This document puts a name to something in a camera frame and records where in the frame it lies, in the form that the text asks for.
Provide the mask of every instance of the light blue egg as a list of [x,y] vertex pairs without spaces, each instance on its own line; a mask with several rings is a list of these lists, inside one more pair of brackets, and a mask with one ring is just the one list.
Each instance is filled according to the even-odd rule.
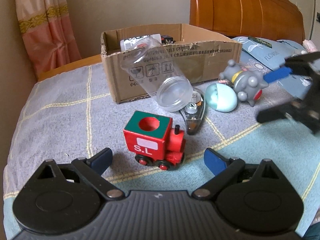
[[205,101],[211,108],[220,112],[230,112],[238,104],[237,95],[234,90],[220,83],[214,83],[207,87]]

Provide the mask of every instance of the screw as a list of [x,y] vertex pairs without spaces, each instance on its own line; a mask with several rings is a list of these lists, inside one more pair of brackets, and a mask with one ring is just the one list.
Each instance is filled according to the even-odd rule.
[[211,192],[205,188],[200,188],[200,189],[197,189],[194,194],[197,196],[197,197],[201,197],[201,198],[204,198],[204,197],[207,197],[211,194]]
[[319,113],[316,112],[316,111],[314,111],[314,110],[310,110],[310,111],[308,112],[308,114],[309,114],[312,118],[314,118],[314,119],[317,119],[317,120],[320,119]]
[[112,189],[107,191],[107,196],[111,198],[118,198],[123,196],[123,192],[119,189]]

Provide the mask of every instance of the wooden headboard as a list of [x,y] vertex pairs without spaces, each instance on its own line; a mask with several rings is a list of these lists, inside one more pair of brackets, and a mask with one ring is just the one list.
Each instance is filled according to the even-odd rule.
[[227,36],[305,39],[302,14],[289,0],[191,0],[190,24]]

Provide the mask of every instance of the wooden toy train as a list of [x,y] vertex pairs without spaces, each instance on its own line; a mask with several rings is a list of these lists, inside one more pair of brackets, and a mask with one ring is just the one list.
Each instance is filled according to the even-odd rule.
[[184,131],[172,118],[135,111],[123,130],[128,150],[145,166],[173,170],[183,162],[186,140]]

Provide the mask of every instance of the gold curtain trim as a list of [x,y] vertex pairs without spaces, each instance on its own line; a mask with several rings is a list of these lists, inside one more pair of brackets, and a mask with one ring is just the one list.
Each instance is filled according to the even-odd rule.
[[43,14],[38,14],[34,17],[31,17],[28,20],[19,21],[19,27],[21,33],[26,33],[28,29],[37,27],[44,22],[47,22],[49,18],[60,17],[61,15],[68,14],[68,5],[63,6],[51,6]]

